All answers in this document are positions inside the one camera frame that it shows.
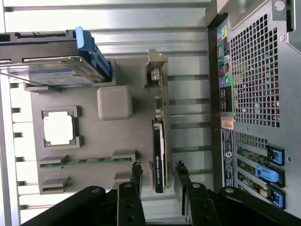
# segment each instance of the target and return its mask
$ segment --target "barcode sticker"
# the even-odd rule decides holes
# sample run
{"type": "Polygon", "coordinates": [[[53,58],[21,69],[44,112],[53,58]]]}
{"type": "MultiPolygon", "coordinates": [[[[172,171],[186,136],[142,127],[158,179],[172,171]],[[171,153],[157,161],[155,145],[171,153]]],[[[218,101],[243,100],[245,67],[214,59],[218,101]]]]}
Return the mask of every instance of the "barcode sticker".
{"type": "Polygon", "coordinates": [[[233,117],[222,117],[222,128],[223,129],[234,129],[233,117]]]}

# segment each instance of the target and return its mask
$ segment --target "rear i/o panel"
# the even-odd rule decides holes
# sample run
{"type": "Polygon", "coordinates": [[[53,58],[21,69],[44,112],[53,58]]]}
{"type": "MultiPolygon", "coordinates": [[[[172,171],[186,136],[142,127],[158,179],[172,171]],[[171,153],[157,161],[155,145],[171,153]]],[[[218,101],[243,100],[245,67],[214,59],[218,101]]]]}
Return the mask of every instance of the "rear i/o panel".
{"type": "MultiPolygon", "coordinates": [[[[237,8],[226,8],[228,17],[215,34],[218,80],[211,79],[215,84],[210,85],[219,90],[221,137],[231,134],[234,185],[301,217],[301,198],[296,195],[301,186],[301,47],[296,44],[301,36],[296,34],[301,26],[293,31],[290,27],[290,13],[300,8],[285,1],[283,8],[275,7],[274,0],[262,2],[239,21],[237,8]]],[[[211,98],[216,91],[211,89],[211,98]]],[[[217,120],[217,108],[212,109],[212,120],[217,120]]],[[[216,131],[213,128],[213,140],[216,131]]]]}

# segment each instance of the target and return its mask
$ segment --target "ventilation grille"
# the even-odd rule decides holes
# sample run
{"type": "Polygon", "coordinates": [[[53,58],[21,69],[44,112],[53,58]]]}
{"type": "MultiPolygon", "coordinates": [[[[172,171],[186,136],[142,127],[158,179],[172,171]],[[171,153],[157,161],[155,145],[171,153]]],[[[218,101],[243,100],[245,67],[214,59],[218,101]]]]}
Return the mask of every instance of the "ventilation grille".
{"type": "Polygon", "coordinates": [[[256,147],[263,148],[263,149],[266,149],[265,145],[268,144],[267,139],[263,139],[263,138],[243,134],[243,133],[236,133],[236,140],[238,140],[242,143],[256,146],[256,147]]]}
{"type": "Polygon", "coordinates": [[[280,127],[277,28],[264,15],[231,40],[235,121],[280,127]]]}

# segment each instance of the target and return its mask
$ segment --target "metal side panel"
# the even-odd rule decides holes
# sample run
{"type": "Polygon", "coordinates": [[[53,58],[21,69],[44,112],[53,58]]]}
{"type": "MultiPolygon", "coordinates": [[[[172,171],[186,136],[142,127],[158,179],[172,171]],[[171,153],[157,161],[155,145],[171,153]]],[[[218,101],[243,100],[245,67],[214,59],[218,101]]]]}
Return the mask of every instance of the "metal side panel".
{"type": "MultiPolygon", "coordinates": [[[[3,0],[0,32],[61,31],[82,26],[91,31],[105,57],[147,57],[150,48],[163,53],[169,58],[166,71],[174,159],[187,162],[191,180],[213,189],[205,20],[209,2],[3,0]]],[[[8,170],[15,174],[9,178],[14,226],[51,207],[66,197],[64,195],[70,195],[47,195],[47,198],[39,195],[31,99],[19,83],[10,79],[5,85],[1,84],[5,86],[6,93],[2,97],[9,109],[6,118],[10,119],[5,124],[5,138],[6,150],[9,150],[8,170]]],[[[172,188],[158,195],[150,187],[144,187],[142,200],[147,221],[184,220],[172,188]]]]}

